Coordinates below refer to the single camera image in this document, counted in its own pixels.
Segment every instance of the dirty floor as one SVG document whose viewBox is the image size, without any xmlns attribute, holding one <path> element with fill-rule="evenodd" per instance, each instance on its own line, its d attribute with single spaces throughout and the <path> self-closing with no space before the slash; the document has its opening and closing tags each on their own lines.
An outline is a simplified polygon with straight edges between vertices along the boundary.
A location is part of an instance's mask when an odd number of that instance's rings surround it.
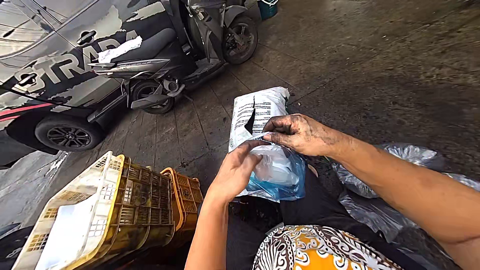
<svg viewBox="0 0 480 270">
<path fill-rule="evenodd" d="M 108 150 L 210 182 L 227 152 L 233 99 L 274 86 L 291 91 L 292 113 L 372 144 L 438 150 L 445 171 L 480 179 L 479 37 L 474 0 L 280 0 L 251 60 L 167 114 L 119 112 L 102 144 L 68 156 L 49 193 Z M 405 235 L 400 242 L 416 243 L 441 269 L 455 267 L 427 235 Z"/>
</svg>

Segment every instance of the hand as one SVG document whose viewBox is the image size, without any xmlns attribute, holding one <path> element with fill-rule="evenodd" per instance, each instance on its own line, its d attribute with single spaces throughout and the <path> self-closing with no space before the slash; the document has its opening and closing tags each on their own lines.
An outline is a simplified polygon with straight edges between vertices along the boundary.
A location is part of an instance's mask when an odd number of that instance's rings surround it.
<svg viewBox="0 0 480 270">
<path fill-rule="evenodd" d="M 329 128 L 303 114 L 275 116 L 265 124 L 264 140 L 285 145 L 308 156 L 335 156 L 349 143 L 350 136 Z"/>
<path fill-rule="evenodd" d="M 260 145 L 269 143 L 249 140 L 228 153 L 205 197 L 228 203 L 240 194 L 247 186 L 253 169 L 262 160 L 262 156 L 250 154 L 250 150 Z"/>
</svg>

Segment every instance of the red stripe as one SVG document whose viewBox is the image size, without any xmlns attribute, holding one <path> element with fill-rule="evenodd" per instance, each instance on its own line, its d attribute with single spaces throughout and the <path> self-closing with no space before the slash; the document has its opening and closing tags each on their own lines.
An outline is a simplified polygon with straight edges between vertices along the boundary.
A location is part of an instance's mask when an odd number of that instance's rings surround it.
<svg viewBox="0 0 480 270">
<path fill-rule="evenodd" d="M 43 103 L 43 104 L 29 106 L 29 107 L 17 108 L 17 109 L 13 109 L 13 110 L 4 110 L 4 111 L 0 111 L 0 116 L 15 113 L 15 112 L 19 112 L 19 111 L 24 111 L 24 110 L 42 108 L 42 107 L 46 107 L 46 106 L 50 106 L 50 105 L 51 105 L 50 103 Z"/>
<path fill-rule="evenodd" d="M 10 120 L 10 119 L 15 119 L 17 117 L 19 117 L 19 115 L 14 115 L 14 116 L 10 116 L 10 117 L 7 117 L 7 118 L 3 118 L 3 119 L 0 119 L 0 122 L 7 121 L 7 120 Z"/>
</svg>

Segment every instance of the scooter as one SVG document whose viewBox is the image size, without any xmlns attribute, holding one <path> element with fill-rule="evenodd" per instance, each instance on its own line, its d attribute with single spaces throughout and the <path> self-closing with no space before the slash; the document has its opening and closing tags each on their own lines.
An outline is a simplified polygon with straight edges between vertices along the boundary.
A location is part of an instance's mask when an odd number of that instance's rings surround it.
<svg viewBox="0 0 480 270">
<path fill-rule="evenodd" d="M 122 94 L 130 108 L 150 114 L 171 110 L 183 90 L 216 76 L 227 62 L 247 61 L 258 42 L 255 23 L 242 14 L 247 10 L 242 5 L 225 0 L 161 2 L 174 26 L 181 22 L 188 42 L 181 45 L 179 27 L 165 28 L 109 63 L 89 64 L 98 75 L 123 79 Z"/>
</svg>

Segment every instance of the patterned fabric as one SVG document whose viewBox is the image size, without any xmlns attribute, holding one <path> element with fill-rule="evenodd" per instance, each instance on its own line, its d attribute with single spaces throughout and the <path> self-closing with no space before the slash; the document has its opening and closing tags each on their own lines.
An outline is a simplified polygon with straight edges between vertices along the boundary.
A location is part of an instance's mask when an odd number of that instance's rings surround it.
<svg viewBox="0 0 480 270">
<path fill-rule="evenodd" d="M 254 270 L 402 270 L 351 234 L 325 226 L 285 226 L 260 244 Z"/>
</svg>

